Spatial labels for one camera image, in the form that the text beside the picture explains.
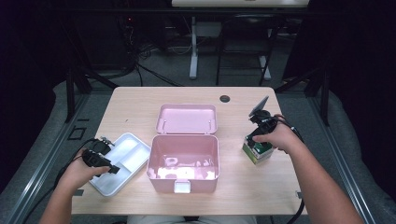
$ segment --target green box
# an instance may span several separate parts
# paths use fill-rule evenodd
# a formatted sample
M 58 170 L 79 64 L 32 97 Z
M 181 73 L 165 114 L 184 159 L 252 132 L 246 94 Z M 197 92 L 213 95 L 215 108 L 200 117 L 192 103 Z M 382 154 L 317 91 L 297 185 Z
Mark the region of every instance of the green box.
M 247 156 L 251 161 L 253 161 L 254 164 L 267 160 L 271 157 L 274 151 L 274 148 L 270 143 L 256 143 L 254 147 L 250 147 L 246 138 L 242 149 L 244 149 L 244 151 L 247 153 Z

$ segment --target forearm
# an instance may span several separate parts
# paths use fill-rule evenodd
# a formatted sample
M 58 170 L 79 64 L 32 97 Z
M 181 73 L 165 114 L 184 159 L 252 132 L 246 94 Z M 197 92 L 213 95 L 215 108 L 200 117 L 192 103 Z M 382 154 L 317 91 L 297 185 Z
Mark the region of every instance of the forearm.
M 313 223 L 362 223 L 352 202 L 303 143 L 290 157 Z
M 40 219 L 40 224 L 70 224 L 73 194 L 73 190 L 56 188 Z

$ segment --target table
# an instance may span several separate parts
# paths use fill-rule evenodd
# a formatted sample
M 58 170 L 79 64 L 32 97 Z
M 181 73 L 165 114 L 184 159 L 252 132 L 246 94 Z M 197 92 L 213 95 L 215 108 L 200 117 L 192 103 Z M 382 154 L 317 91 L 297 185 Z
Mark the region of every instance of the table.
M 220 101 L 228 95 L 228 103 Z M 158 193 L 144 167 L 112 197 L 102 196 L 90 183 L 73 198 L 73 214 L 106 215 L 292 215 L 300 191 L 289 155 L 276 150 L 268 161 L 254 165 L 242 150 L 244 136 L 257 125 L 248 114 L 268 95 L 265 109 L 280 113 L 275 92 L 251 87 L 119 87 L 107 106 L 96 137 L 115 141 L 133 133 L 151 146 L 161 105 L 210 104 L 217 109 L 219 180 L 215 192 Z
M 309 0 L 172 0 L 173 7 L 263 7 L 263 8 L 306 8 Z M 191 20 L 191 65 L 190 79 L 197 78 L 198 49 L 196 42 L 197 23 L 195 17 Z M 265 65 L 265 58 L 260 57 L 261 66 Z M 270 80 L 267 69 L 264 79 Z

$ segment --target pink storage box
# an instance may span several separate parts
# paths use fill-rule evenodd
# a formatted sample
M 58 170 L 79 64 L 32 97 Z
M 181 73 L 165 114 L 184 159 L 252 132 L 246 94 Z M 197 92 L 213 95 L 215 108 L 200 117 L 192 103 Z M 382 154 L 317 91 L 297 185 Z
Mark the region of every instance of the pink storage box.
M 219 177 L 213 105 L 163 105 L 152 141 L 148 177 L 163 193 L 208 193 Z

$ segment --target dark background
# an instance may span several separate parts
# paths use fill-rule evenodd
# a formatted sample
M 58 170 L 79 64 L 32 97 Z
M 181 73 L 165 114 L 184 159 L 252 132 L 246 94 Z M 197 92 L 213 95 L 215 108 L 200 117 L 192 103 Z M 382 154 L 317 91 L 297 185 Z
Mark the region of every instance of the dark background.
M 81 7 L 111 7 L 109 2 Z M 1 190 L 28 153 L 55 102 L 53 87 L 65 81 L 71 64 L 122 68 L 129 66 L 128 49 L 114 17 L 75 18 L 62 26 L 60 17 L 40 8 L 64 6 L 65 1 L 2 1 L 0 6 L 1 87 Z M 169 7 L 164 1 L 155 7 Z M 306 19 L 297 35 L 284 78 L 302 76 L 318 67 L 328 52 L 334 52 L 328 72 L 330 89 L 343 102 L 361 144 L 362 160 L 376 183 L 396 199 L 396 20 L 395 4 L 374 0 L 311 0 L 309 10 L 345 12 L 332 19 Z M 158 18 L 146 17 L 151 28 L 163 27 Z M 85 26 L 107 33 L 91 36 Z M 76 29 L 85 54 L 68 41 L 64 30 Z M 150 29 L 146 37 L 150 38 Z M 161 47 L 161 39 L 152 40 Z M 111 48 L 100 48 L 106 42 Z M 321 82 L 321 76 L 310 78 Z

